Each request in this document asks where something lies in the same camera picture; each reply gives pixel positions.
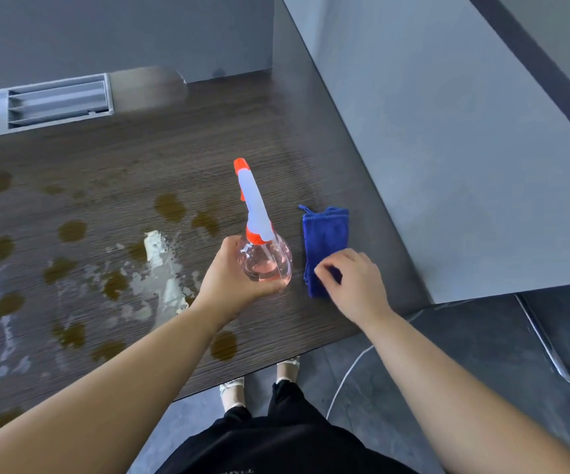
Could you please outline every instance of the gray tile floor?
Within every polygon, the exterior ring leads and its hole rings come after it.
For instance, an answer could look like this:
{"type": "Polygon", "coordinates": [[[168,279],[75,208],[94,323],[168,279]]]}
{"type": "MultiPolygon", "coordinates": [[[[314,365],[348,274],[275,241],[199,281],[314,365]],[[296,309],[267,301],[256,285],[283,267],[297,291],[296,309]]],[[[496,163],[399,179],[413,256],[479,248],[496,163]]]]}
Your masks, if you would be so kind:
{"type": "MultiPolygon", "coordinates": [[[[414,325],[448,355],[570,445],[570,385],[551,368],[513,296],[486,298],[425,310],[414,325]]],[[[326,414],[339,382],[370,345],[357,335],[306,353],[299,384],[326,414]]],[[[246,377],[248,407],[263,415],[275,368],[246,377]]],[[[131,474],[154,472],[187,437],[223,414],[218,389],[173,403],[133,463],[131,474]]],[[[443,471],[399,389],[374,350],[344,383],[331,422],[352,431],[366,446],[422,474],[443,471]]]]}

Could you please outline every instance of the white cable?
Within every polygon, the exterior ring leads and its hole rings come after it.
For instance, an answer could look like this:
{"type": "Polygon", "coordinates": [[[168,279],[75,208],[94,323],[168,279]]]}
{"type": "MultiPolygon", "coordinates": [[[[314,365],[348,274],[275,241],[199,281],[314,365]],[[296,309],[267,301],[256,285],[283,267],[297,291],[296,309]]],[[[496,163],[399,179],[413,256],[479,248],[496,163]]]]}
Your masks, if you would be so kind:
{"type": "Polygon", "coordinates": [[[327,420],[329,415],[331,415],[331,409],[333,409],[333,404],[336,401],[337,395],[340,392],[340,389],[342,389],[342,386],[344,385],[344,381],[346,381],[346,378],[348,377],[348,375],[351,373],[351,371],[353,371],[353,368],[355,367],[355,364],[358,363],[358,361],[360,360],[360,358],[365,355],[368,351],[370,351],[371,349],[373,349],[375,346],[370,346],[369,348],[366,348],[365,350],[363,350],[361,352],[361,354],[357,357],[357,359],[355,359],[355,362],[351,365],[351,367],[349,368],[348,371],[346,371],[346,374],[344,375],[344,377],[342,378],[342,382],[340,382],[340,385],[337,387],[337,391],[336,391],[336,395],[333,396],[333,400],[331,401],[331,405],[328,406],[328,411],[327,411],[327,420]]]}

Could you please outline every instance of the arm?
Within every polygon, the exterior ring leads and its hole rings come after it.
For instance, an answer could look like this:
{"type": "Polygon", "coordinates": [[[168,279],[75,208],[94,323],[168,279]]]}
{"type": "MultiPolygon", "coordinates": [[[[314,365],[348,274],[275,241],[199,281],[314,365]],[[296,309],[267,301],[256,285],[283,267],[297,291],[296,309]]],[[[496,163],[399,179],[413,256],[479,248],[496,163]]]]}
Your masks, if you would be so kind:
{"type": "Polygon", "coordinates": [[[337,307],[373,342],[446,471],[570,473],[570,449],[395,314],[379,269],[348,249],[315,270],[337,307]],[[327,267],[342,273],[337,284],[327,267]]]}
{"type": "Polygon", "coordinates": [[[0,429],[0,473],[125,473],[214,335],[255,298],[224,239],[193,305],[0,429]]]}

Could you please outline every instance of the forearm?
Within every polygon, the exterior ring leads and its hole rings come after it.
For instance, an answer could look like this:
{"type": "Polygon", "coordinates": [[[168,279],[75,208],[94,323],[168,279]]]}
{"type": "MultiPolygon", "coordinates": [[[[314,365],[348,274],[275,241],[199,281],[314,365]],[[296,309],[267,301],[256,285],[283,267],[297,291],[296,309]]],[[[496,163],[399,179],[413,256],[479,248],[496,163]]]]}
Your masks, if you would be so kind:
{"type": "Polygon", "coordinates": [[[0,429],[0,472],[125,473],[220,328],[192,308],[0,429]]]}
{"type": "Polygon", "coordinates": [[[363,326],[443,467],[455,474],[570,472],[570,449],[390,310],[363,326]]]}

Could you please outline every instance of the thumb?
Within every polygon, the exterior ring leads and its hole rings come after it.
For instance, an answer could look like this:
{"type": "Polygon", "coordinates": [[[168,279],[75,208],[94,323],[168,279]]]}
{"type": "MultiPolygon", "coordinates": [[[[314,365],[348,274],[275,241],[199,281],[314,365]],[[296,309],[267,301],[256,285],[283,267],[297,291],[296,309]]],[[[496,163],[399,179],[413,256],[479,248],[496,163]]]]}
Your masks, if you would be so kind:
{"type": "Polygon", "coordinates": [[[329,296],[332,297],[340,287],[333,275],[326,267],[321,264],[317,265],[316,269],[314,269],[313,272],[316,274],[316,276],[318,276],[318,279],[320,279],[320,282],[326,288],[329,296]]]}
{"type": "Polygon", "coordinates": [[[280,293],[287,286],[285,281],[282,279],[253,282],[253,284],[255,285],[255,295],[259,298],[269,296],[270,294],[280,293]]]}

